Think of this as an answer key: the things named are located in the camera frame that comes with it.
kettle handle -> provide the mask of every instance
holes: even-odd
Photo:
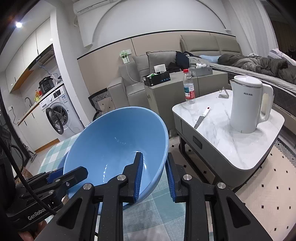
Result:
[[[268,94],[268,103],[267,103],[267,107],[266,107],[266,113],[265,113],[265,115],[262,115],[261,114],[261,106],[262,106],[263,95],[265,93]],[[270,112],[271,112],[273,101],[274,101],[274,90],[273,90],[273,88],[270,85],[266,85],[266,84],[262,83],[261,105],[260,105],[259,117],[258,117],[257,124],[268,120]]]

washing machine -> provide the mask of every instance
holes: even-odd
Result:
[[[40,102],[42,111],[46,114],[52,128],[60,135],[63,141],[83,131],[74,106],[64,85],[58,87]]]

white cabinet door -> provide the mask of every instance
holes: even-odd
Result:
[[[22,45],[24,54],[24,64],[27,68],[30,63],[38,56],[37,42],[36,42],[36,31],[34,31]]]
[[[47,19],[36,29],[38,54],[41,54],[49,45],[52,44],[52,34],[50,30],[50,18]]]
[[[16,52],[14,58],[15,58],[15,79],[17,81],[19,77],[22,75],[22,73],[26,70],[22,46]]]
[[[49,123],[49,120],[47,119],[46,113],[41,110],[40,106],[37,106],[32,111],[32,114],[38,126],[40,147],[46,145],[47,143],[50,143],[51,141],[59,137],[59,134],[53,129],[53,127]]]
[[[9,65],[7,66],[6,70],[5,70],[5,74],[6,74],[6,81],[7,81],[7,87],[8,87],[8,91],[10,92],[11,89],[13,88],[14,84],[15,84],[15,75],[14,75],[14,59],[12,59],[9,63]]]
[[[36,141],[34,133],[34,120],[32,114],[29,114],[23,121],[20,123],[19,128],[26,138],[27,142],[33,150],[36,150]]]
[[[33,117],[32,113],[30,113],[25,119],[24,119],[27,129],[28,129],[28,139],[27,141],[29,142],[30,146],[32,149],[35,151],[39,148],[39,143],[38,143],[38,127],[37,127],[37,122],[35,121],[35,118]]]

knife handle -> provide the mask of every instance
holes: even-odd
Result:
[[[202,114],[202,116],[206,117],[208,115],[208,113],[210,112],[210,107],[207,107],[207,109],[205,110],[205,112]]]

blue bowl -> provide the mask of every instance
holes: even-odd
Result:
[[[81,132],[66,157],[64,174],[79,166],[89,173],[68,190],[69,197],[85,183],[96,186],[122,174],[138,151],[144,156],[140,202],[157,186],[167,159],[168,131],[163,120],[142,107],[116,109],[96,119]]]

